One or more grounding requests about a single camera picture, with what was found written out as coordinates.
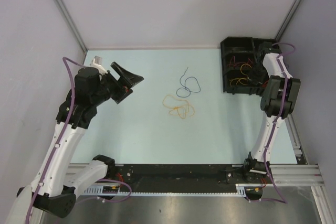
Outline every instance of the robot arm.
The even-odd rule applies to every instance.
[[[59,107],[55,133],[45,160],[35,179],[28,186],[33,194],[38,192],[33,202],[34,207],[64,218],[71,212],[76,199],[90,185],[99,179],[115,176],[114,160],[102,155],[96,156],[77,174],[66,176],[75,149],[89,127],[91,119],[97,114],[97,106],[110,98],[117,104],[120,103],[133,92],[131,88],[143,80],[143,77],[126,71],[115,62],[111,67],[120,75],[118,80],[110,71],[104,69],[101,58],[97,56],[89,67],[81,68],[75,76],[75,103],[70,121],[57,143],[70,110],[71,91]],[[44,179],[41,180],[45,167],[48,168]]]
[[[246,177],[251,177],[251,174],[266,175],[265,164],[269,166],[278,130],[285,118],[294,110],[300,88],[300,80],[289,74],[282,55],[278,49],[272,48],[272,44],[265,42],[261,45],[256,62],[257,71],[252,71],[249,78],[263,79],[263,73],[258,71],[260,64],[267,70],[270,77],[260,103],[264,114],[257,142],[244,162]]]

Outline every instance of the light blue table surface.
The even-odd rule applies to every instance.
[[[88,51],[114,76],[115,61],[145,78],[120,104],[113,100],[98,107],[79,143],[72,163],[89,163],[98,154],[119,164],[241,164],[255,144],[261,126],[260,97],[223,93],[218,49]],[[175,96],[179,79],[195,76],[201,92],[186,98],[194,116],[180,119],[162,105]],[[193,81],[191,88],[196,88]],[[282,124],[271,156],[273,164],[296,164],[288,130]]]

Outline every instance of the white wall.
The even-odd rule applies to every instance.
[[[311,163],[318,163],[336,206],[336,0],[303,0],[282,41],[298,50],[286,59],[301,79],[294,117]]]
[[[64,0],[89,49],[213,47],[275,37],[294,0]]]
[[[53,0],[0,0],[0,223],[50,144],[70,87],[62,56],[83,61]]]

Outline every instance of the black plastic organizer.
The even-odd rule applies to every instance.
[[[262,95],[268,76],[264,82],[253,85],[247,75],[256,61],[256,53],[263,42],[276,43],[274,39],[257,39],[252,37],[227,37],[221,42],[223,90],[230,94]]]

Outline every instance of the dark blue wire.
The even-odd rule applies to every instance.
[[[181,97],[181,98],[189,97],[189,96],[191,95],[191,93],[200,93],[200,91],[201,91],[201,86],[199,85],[199,82],[198,82],[198,80],[197,80],[196,77],[190,76],[190,77],[188,77],[188,78],[186,78],[186,79],[184,80],[184,85],[182,84],[181,80],[182,80],[182,78],[185,76],[185,73],[187,73],[188,68],[189,68],[189,67],[187,67],[187,69],[185,70],[184,74],[180,77],[180,84],[181,84],[182,87],[181,87],[181,88],[178,88],[177,91],[176,91],[176,95],[177,95],[178,97]],[[200,88],[198,91],[191,91],[190,88],[188,88],[188,87],[186,86],[186,82],[187,82],[187,80],[190,79],[190,78],[194,78],[195,81],[197,82],[197,85],[198,85],[198,87]],[[179,92],[180,89],[184,89],[184,90],[186,90],[187,92],[189,92],[189,94],[188,94],[186,97],[183,97],[183,96],[181,96],[181,95],[178,95],[178,92]]]

